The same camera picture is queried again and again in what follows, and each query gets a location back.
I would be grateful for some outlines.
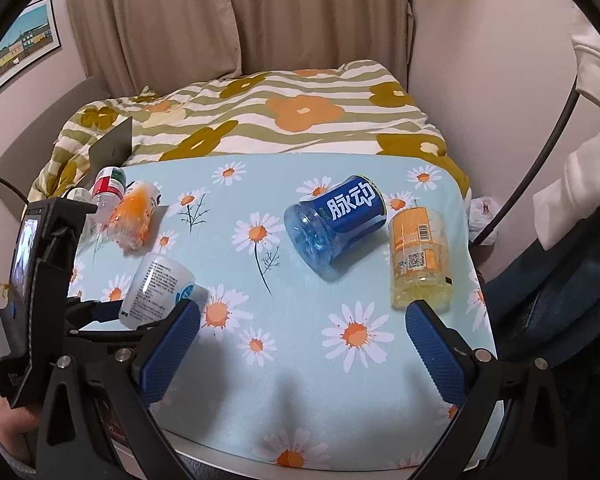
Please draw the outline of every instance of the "barcode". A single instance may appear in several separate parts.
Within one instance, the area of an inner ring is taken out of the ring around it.
[[[418,226],[418,237],[421,242],[429,242],[431,240],[431,235],[429,234],[429,226],[426,224],[420,224]]]
[[[427,263],[424,259],[424,251],[407,254],[407,270],[423,269],[426,266]]]

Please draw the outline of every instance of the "poster of colorful houses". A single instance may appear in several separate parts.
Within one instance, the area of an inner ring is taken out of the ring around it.
[[[51,0],[27,6],[0,42],[0,88],[33,62],[60,47]]]

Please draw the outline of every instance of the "striped bedding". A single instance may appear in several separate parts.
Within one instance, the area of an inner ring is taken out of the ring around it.
[[[89,146],[128,117],[134,148],[126,166],[232,153],[416,156],[447,170],[463,196],[468,189],[442,135],[400,83],[379,63],[359,60],[337,70],[196,83],[165,96],[145,88],[139,96],[86,105],[60,132],[29,199],[75,185],[89,170]]]

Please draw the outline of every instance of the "laptop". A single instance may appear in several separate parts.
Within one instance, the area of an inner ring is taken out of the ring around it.
[[[132,152],[132,124],[132,119],[126,118],[91,145],[89,148],[91,169],[81,178],[77,187],[91,189],[103,168],[108,166],[120,168],[126,162]]]

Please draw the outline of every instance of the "screw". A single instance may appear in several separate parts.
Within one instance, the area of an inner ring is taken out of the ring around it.
[[[131,350],[131,348],[121,348],[120,350],[118,350],[116,352],[116,361],[118,361],[119,363],[124,363],[126,361],[129,361],[129,359],[131,359],[131,356],[133,354],[134,353]]]
[[[536,357],[534,363],[536,364],[536,368],[539,370],[546,370],[549,367],[549,363],[541,357]]]
[[[58,365],[58,368],[67,368],[68,365],[71,364],[71,358],[68,355],[63,355],[61,358],[58,359],[58,362],[56,362],[56,364]]]
[[[475,358],[481,363],[488,363],[491,361],[491,352],[485,350],[484,348],[480,348],[475,351]]]

